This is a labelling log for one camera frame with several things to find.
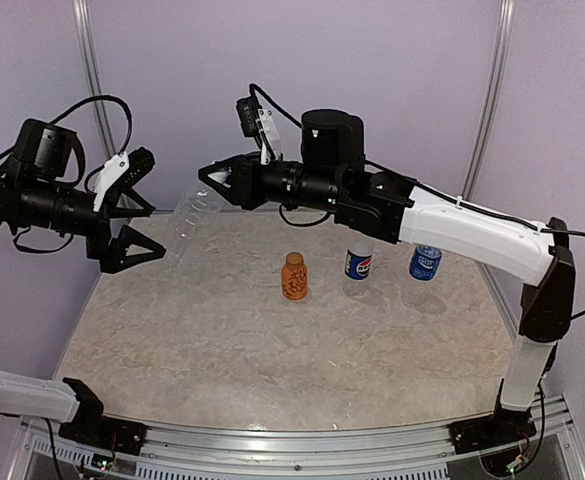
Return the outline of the clear plastic bottle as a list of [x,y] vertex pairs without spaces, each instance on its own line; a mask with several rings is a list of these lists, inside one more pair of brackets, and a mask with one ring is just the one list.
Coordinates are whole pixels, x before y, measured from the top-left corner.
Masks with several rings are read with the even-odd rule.
[[223,199],[200,180],[186,191],[166,227],[166,258],[170,266],[176,266],[184,258],[206,222],[215,218],[222,206]]

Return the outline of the orange juice bottle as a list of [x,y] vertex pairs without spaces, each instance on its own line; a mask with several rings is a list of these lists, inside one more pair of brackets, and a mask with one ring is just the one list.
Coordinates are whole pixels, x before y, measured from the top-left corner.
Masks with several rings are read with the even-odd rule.
[[286,255],[281,271],[282,292],[292,301],[303,300],[308,294],[308,271],[303,255],[290,252]]

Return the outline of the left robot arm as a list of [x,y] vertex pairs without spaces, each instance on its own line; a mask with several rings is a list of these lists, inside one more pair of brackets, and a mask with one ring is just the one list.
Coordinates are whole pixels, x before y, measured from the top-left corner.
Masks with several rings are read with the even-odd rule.
[[[153,154],[140,147],[107,160],[94,191],[64,181],[68,161],[76,158],[85,173],[85,153],[76,132],[54,123],[28,119],[0,173],[0,227],[14,236],[34,227],[86,241],[86,255],[102,272],[116,274],[159,260],[166,250],[130,226],[112,232],[114,219],[146,218],[154,208],[134,189],[155,165]],[[93,445],[105,443],[112,424],[103,404],[80,380],[39,380],[0,370],[0,415],[38,417],[57,422],[64,433],[79,433]]]

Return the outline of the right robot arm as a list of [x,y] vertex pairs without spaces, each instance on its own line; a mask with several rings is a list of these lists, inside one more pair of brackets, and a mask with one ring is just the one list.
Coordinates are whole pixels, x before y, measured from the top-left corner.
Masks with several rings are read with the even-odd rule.
[[367,171],[364,124],[357,116],[310,110],[300,128],[298,161],[268,151],[242,154],[201,168],[198,177],[244,210],[274,202],[324,211],[373,239],[436,247],[519,278],[519,338],[500,408],[483,423],[490,442],[507,442],[521,429],[521,412],[531,406],[551,352],[571,324],[576,269],[566,226],[486,210],[390,170]]

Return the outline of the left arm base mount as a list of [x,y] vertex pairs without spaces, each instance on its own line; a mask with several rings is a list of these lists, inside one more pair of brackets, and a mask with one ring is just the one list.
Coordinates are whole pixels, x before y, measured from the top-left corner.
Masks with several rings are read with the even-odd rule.
[[63,382],[73,390],[79,406],[70,422],[60,424],[61,438],[114,453],[140,455],[148,430],[145,424],[105,415],[103,402],[84,382],[69,377]]

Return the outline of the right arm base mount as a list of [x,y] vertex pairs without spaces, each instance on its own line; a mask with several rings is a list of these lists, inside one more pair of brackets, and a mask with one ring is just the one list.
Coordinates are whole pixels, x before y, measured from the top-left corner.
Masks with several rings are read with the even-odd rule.
[[456,454],[465,454],[531,439],[537,429],[531,409],[514,411],[499,400],[490,414],[459,420],[448,425]]

